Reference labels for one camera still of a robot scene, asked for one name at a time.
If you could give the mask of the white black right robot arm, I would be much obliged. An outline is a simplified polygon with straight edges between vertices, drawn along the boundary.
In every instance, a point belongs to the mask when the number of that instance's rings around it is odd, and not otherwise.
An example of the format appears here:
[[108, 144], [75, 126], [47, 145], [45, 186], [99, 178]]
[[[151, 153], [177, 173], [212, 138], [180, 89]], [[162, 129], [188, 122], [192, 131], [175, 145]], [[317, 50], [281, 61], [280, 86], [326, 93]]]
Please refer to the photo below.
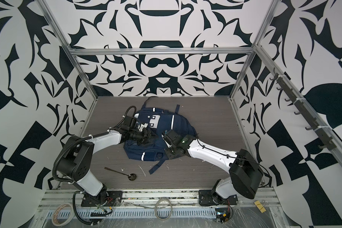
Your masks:
[[265, 173], [261, 166], [247, 150], [238, 152], [227, 151], [209, 145], [197, 137], [181, 136], [174, 130], [162, 133], [166, 143], [166, 154], [173, 157], [188, 156], [208, 162], [219, 167], [230, 175], [229, 178], [220, 180], [215, 193], [223, 198], [240, 194], [245, 198], [254, 199]]

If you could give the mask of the navy blue student backpack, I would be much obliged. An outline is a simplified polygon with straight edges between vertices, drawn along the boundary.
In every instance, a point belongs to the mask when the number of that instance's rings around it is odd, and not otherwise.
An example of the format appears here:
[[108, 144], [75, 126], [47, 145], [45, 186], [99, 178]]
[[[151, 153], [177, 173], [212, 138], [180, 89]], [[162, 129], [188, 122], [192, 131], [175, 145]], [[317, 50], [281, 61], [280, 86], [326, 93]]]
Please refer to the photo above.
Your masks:
[[166, 154], [167, 144], [162, 138], [162, 134], [170, 130], [175, 131], [181, 136], [196, 136], [195, 128], [190, 124], [186, 117], [179, 114], [180, 105], [176, 106], [174, 112], [157, 107], [147, 107], [147, 101], [144, 102], [142, 108], [135, 113], [135, 118], [141, 123], [148, 124], [146, 129], [151, 131], [151, 139], [148, 145], [141, 145], [135, 140], [127, 140], [124, 142], [123, 149], [129, 159], [158, 162], [149, 174], [153, 174], [166, 160], [169, 160]]

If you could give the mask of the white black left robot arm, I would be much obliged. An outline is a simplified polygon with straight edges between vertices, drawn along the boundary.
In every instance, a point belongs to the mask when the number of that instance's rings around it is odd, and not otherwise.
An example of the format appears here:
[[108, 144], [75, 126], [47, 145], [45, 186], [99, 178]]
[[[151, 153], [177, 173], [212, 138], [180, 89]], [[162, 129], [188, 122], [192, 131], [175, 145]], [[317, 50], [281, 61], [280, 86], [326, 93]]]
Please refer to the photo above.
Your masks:
[[54, 161], [52, 177], [58, 182], [73, 184], [85, 197], [104, 204], [107, 187], [90, 171], [93, 154], [128, 140], [146, 146], [155, 139], [157, 135], [148, 124], [140, 122], [134, 115], [124, 114], [116, 126], [104, 133], [70, 137]]

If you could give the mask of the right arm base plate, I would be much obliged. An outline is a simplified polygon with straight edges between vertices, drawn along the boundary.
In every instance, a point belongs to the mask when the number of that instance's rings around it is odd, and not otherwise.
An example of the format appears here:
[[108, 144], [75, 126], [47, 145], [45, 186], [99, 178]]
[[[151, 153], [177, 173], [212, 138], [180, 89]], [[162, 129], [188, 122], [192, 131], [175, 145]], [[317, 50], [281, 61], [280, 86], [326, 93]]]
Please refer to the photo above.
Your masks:
[[221, 179], [218, 179], [211, 190], [199, 190], [199, 205], [202, 207], [217, 206], [217, 205], [237, 205], [237, 195], [229, 196], [228, 198], [222, 198], [216, 193], [216, 187]]

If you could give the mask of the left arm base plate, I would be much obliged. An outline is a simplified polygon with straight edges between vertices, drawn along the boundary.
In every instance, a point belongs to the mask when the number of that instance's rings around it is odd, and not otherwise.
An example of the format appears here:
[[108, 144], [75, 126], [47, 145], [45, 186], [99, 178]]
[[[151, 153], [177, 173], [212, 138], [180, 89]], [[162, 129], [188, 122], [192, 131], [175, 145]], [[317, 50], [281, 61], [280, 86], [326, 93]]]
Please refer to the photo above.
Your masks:
[[95, 207], [101, 205], [103, 207], [113, 207], [122, 202], [122, 191], [105, 191], [102, 190], [97, 196], [91, 196], [84, 193], [81, 206], [82, 207]]

